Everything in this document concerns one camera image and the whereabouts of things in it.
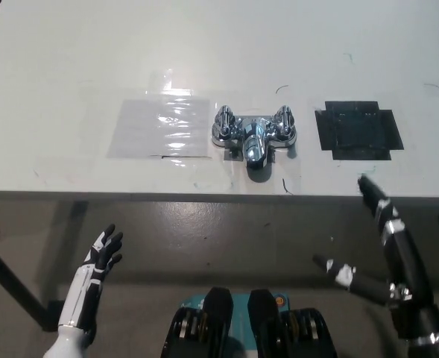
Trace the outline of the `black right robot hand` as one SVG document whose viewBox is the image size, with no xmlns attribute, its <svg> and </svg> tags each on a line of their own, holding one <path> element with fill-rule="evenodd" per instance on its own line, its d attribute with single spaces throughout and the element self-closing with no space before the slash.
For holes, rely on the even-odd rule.
<svg viewBox="0 0 439 358">
<path fill-rule="evenodd" d="M 313 262 L 349 293 L 387 307 L 397 335 L 410 346 L 439 344 L 439 308 L 413 236 L 391 198 L 368 176 L 358 179 L 390 273 L 379 282 L 355 266 L 316 254 Z"/>
</svg>

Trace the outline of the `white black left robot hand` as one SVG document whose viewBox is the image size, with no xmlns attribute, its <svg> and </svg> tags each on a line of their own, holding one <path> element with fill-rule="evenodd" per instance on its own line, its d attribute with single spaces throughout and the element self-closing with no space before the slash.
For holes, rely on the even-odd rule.
<svg viewBox="0 0 439 358">
<path fill-rule="evenodd" d="M 75 327 L 89 332 L 95 326 L 104 281 L 113 266 L 122 259 L 123 233 L 110 224 L 90 246 L 83 262 L 75 272 L 59 326 Z"/>
</svg>

